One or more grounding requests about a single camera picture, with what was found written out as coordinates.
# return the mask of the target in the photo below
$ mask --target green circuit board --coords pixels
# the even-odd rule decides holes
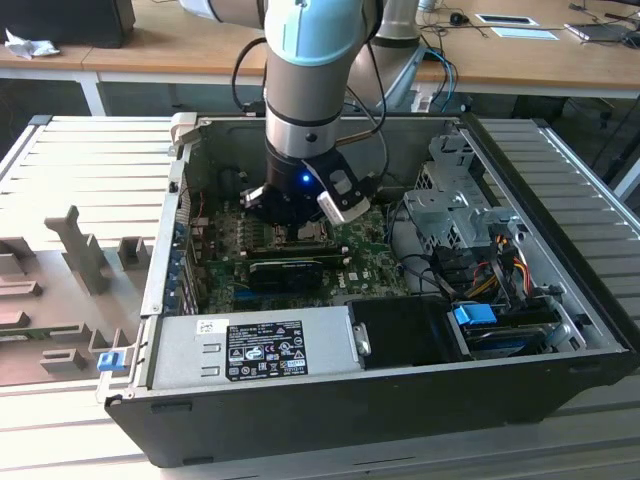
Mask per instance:
[[[217,251],[215,260],[206,262],[209,313],[344,305],[357,298],[410,293],[384,243],[385,217],[379,208],[341,227],[326,220],[308,224],[295,241],[289,241],[283,229],[246,216],[240,206],[225,203],[213,218]],[[289,249],[300,248],[313,254],[289,256]],[[253,292],[248,285],[251,265],[274,260],[321,261],[322,286],[304,293]]]

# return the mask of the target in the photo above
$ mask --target robotic arm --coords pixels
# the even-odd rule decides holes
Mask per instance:
[[[249,210],[297,227],[322,212],[340,225],[369,209],[381,179],[358,179],[337,149],[345,89],[370,106],[385,103],[382,93],[399,103],[424,55],[418,1],[180,0],[197,15],[265,31],[267,175],[246,195]]]

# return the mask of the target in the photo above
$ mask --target paper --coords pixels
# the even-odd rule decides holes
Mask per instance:
[[[48,40],[25,40],[16,37],[9,30],[5,30],[7,41],[4,46],[17,57],[31,60],[33,57],[43,57],[45,55],[57,55],[60,50],[56,49]]]
[[[491,30],[501,38],[532,38],[534,40],[558,40],[547,30],[533,30],[528,28],[492,27]]]

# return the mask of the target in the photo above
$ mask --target desk leg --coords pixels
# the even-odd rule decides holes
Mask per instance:
[[[80,72],[76,76],[76,81],[80,83],[84,98],[87,101],[91,115],[107,116],[111,115],[108,102],[102,90],[100,79],[96,72]]]
[[[640,185],[640,158],[636,160],[636,163],[631,167],[627,174],[620,180],[620,183],[615,188],[615,193],[620,200],[626,202],[633,191]]]

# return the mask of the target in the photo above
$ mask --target motherboard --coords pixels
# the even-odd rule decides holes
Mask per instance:
[[[334,227],[325,219],[292,233],[224,202],[211,215],[209,230],[211,248],[201,261],[208,274],[208,313],[409,294],[385,243],[386,219],[379,208],[348,225]],[[290,267],[300,272],[292,277]]]

